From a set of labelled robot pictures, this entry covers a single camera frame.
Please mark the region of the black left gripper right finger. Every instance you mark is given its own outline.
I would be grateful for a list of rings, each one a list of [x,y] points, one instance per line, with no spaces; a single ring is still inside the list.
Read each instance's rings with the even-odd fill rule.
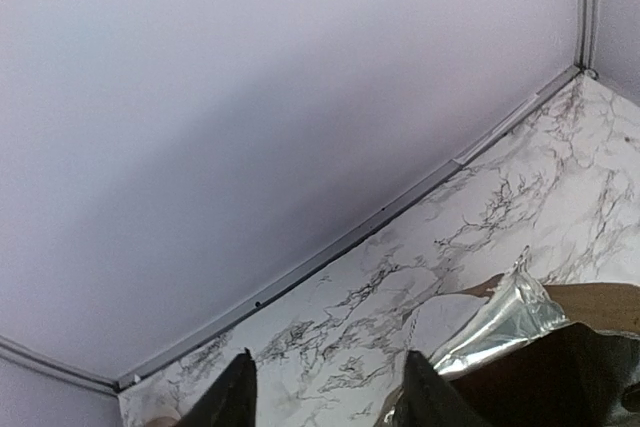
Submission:
[[[480,416],[416,350],[407,353],[399,401],[400,426],[479,426]]]

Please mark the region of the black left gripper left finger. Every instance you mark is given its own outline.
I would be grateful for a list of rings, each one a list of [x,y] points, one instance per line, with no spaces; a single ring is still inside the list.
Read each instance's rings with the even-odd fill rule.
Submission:
[[[257,395],[256,363],[245,349],[175,427],[255,427]]]

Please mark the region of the brown white dog food bag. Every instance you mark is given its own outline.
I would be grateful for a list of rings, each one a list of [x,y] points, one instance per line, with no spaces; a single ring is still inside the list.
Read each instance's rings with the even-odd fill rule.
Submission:
[[[480,416],[479,426],[638,424],[638,287],[543,284],[528,261],[522,254],[509,271],[406,316],[401,379],[379,425],[400,426],[410,350]]]

